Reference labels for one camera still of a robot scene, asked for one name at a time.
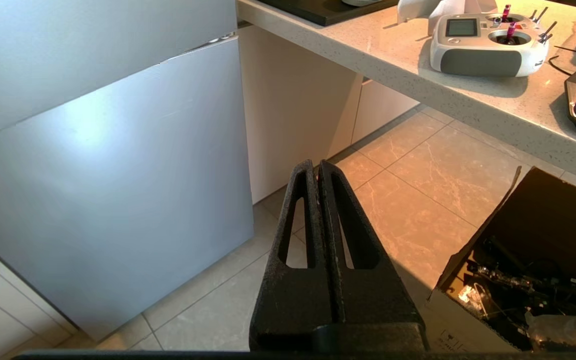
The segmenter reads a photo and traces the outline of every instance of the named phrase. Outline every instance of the refrigerator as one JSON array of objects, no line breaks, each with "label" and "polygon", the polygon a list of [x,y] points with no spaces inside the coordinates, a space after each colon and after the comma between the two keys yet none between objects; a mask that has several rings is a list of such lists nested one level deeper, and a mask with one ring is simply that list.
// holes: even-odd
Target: refrigerator
[{"label": "refrigerator", "polygon": [[100,340],[253,236],[235,0],[0,0],[0,259]]}]

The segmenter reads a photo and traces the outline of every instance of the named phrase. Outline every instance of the white cabinet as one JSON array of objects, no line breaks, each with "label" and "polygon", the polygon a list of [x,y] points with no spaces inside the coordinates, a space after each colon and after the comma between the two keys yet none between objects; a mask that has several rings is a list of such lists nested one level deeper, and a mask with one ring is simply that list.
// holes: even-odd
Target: white cabinet
[{"label": "white cabinet", "polygon": [[352,143],[360,141],[418,104],[418,101],[379,82],[370,79],[364,81],[361,84]]},{"label": "white cabinet", "polygon": [[253,202],[350,146],[362,76],[256,26],[238,30]]},{"label": "white cabinet", "polygon": [[28,347],[52,347],[75,328],[0,262],[0,357]]}]

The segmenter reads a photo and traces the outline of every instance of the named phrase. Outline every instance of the black cable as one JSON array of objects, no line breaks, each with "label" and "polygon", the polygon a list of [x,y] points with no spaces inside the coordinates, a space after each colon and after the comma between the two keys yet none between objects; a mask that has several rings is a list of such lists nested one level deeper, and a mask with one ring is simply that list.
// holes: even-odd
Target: black cable
[{"label": "black cable", "polygon": [[550,66],[552,66],[553,68],[561,71],[562,73],[564,73],[565,75],[571,76],[572,73],[569,73],[568,71],[560,68],[559,66],[553,64],[553,60],[557,59],[558,57],[560,57],[559,55],[554,55],[553,57],[551,57],[550,59],[548,59],[548,64],[550,64]]},{"label": "black cable", "polygon": [[[562,46],[557,46],[554,45],[555,48],[558,49],[562,49],[562,50],[568,50],[568,51],[572,51],[573,53],[576,53],[576,50],[574,50],[574,48],[567,48],[567,47],[562,47]],[[548,64],[550,64],[550,66],[552,66],[553,68],[557,69],[558,71],[561,71],[562,73],[564,73],[565,75],[571,76],[572,73],[569,73],[568,71],[560,68],[559,66],[553,64],[553,60],[557,59],[558,57],[560,57],[559,55],[554,55],[553,57],[551,57],[550,59],[548,59]]]},{"label": "black cable", "polygon": [[574,50],[574,48],[567,48],[567,47],[562,47],[562,46],[557,46],[557,45],[554,45],[554,47],[558,48],[558,49],[568,50],[568,51],[572,51],[573,53],[576,53],[576,50]]}]

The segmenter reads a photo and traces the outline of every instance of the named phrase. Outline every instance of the kitchen countertop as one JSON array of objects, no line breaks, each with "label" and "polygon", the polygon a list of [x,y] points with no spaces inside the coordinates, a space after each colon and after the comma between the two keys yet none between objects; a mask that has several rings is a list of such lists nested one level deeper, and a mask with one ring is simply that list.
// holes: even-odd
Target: kitchen countertop
[{"label": "kitchen countertop", "polygon": [[[500,9],[505,2],[498,0]],[[548,57],[576,66],[576,7],[545,0],[517,1],[512,13],[554,27]],[[567,116],[567,75],[547,62],[528,77],[482,78],[430,68],[428,20],[397,24],[397,7],[322,27],[257,0],[238,0],[238,17],[341,66],[576,174],[576,128]]]}]

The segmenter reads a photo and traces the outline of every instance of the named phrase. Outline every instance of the cardboard box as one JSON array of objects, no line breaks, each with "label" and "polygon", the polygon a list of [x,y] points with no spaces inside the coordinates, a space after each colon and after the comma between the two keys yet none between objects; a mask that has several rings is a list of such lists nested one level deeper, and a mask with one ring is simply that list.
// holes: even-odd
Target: cardboard box
[{"label": "cardboard box", "polygon": [[435,289],[420,312],[430,348],[441,352],[516,352],[519,349],[459,303],[466,260],[483,240],[494,235],[528,264],[547,258],[563,274],[576,278],[576,187],[532,168],[458,253],[450,257]]}]

